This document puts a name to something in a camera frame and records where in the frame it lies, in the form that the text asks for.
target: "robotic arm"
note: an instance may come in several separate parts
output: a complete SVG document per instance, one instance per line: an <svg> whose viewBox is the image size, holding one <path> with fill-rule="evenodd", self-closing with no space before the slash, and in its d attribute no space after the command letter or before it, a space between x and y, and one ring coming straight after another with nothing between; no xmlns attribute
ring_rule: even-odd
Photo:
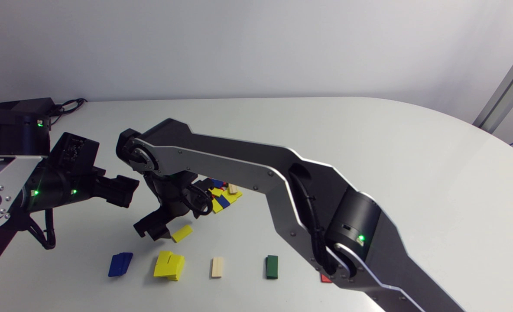
<svg viewBox="0 0 513 312"><path fill-rule="evenodd" d="M93 166L95 141L64 133L49 152L55 106L49 98L0 103L0 255L16 231L53 248L52 208L91 197L128 207L138 186ZM134 225L141 237L170 238L175 217L208 215L209 180L193 181L212 176L265 194L278 234L338 287L365 292L386 311L463 311L407 255L373 198L332 166L280 146L193 134L173 119L142 134L124 131L116 154L161 204ZM44 231L29 217L37 211L45 212Z"/></svg>
<svg viewBox="0 0 513 312"><path fill-rule="evenodd" d="M365 292L386 311L463 311L407 255L375 201L332 166L288 148L193 134L173 119L124 131L116 153L161 203L135 225L142 237L169 237L166 223L189 210L207 215L210 194L191 182L212 176L265 194L278 234L338 287Z"/></svg>

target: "white wall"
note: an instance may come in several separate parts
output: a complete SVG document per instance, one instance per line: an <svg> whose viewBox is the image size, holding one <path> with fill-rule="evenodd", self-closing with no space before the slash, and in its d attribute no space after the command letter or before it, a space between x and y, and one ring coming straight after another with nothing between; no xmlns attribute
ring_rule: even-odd
<svg viewBox="0 0 513 312"><path fill-rule="evenodd" d="M362 95L472 122L513 0L0 0L0 101Z"/></svg>

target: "blue block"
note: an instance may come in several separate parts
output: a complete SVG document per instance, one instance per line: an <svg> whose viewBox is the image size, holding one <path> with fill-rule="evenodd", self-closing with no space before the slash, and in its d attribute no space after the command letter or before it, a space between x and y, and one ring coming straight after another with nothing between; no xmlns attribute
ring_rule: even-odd
<svg viewBox="0 0 513 312"><path fill-rule="evenodd" d="M214 183L214 187L215 188L221 188L224 185L223 181L216 180L216 179L211 179L211 180Z"/></svg>
<svg viewBox="0 0 513 312"><path fill-rule="evenodd" d="M216 199L216 201L220 204L220 206L222 206L222 208L226 208L227 206L229 206L229 201L227 201L227 199L225 199L223 195L221 195L220 197L215 197L214 199Z"/></svg>
<svg viewBox="0 0 513 312"><path fill-rule="evenodd" d="M110 270L108 270L108 277L126 274L132 257L133 253L118 253L117 255L113 255L112 261L110 262Z"/></svg>

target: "tabletop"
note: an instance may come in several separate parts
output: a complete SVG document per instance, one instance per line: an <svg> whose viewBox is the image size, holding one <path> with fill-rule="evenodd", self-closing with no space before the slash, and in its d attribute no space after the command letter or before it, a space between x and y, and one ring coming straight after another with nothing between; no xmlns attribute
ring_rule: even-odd
<svg viewBox="0 0 513 312"><path fill-rule="evenodd" d="M409 255L463 308L513 311L513 148L415 105L367 97L195 99L86 103L51 132L100 142L106 176L142 176L115 155L120 132L166 118L195 133L293 148L331 164L370 194L397 225ZM179 243L141 238L133 224L158 207L144 182L129 209L93 198L55 209L56 248L18 233L0 258L0 312L382 311L364 293L320 282L274 231L264 195L242 189L230 208L197 220ZM179 282L152 276L161 250L185 256ZM108 278L112 255L134 254ZM279 256L279 278L264 258ZM211 279L212 257L224 276Z"/></svg>

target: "red block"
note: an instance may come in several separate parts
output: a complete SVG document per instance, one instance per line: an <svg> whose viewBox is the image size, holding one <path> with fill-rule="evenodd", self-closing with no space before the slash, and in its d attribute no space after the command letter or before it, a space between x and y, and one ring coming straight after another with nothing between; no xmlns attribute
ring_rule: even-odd
<svg viewBox="0 0 513 312"><path fill-rule="evenodd" d="M322 283L331 283L331 280L322 273L320 273L320 280L322 281Z"/></svg>

